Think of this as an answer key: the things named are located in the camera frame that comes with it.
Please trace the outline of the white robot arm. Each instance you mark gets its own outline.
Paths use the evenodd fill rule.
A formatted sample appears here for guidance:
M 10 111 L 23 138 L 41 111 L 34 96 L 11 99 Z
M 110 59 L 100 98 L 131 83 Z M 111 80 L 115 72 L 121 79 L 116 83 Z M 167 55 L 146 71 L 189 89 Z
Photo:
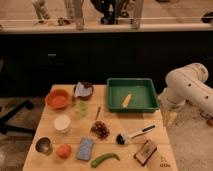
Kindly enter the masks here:
M 172 110 L 190 101 L 208 119 L 213 119 L 213 88 L 205 84 L 208 77 L 209 72 L 201 63 L 191 63 L 170 71 L 165 77 L 166 87 L 159 95 L 162 106 Z

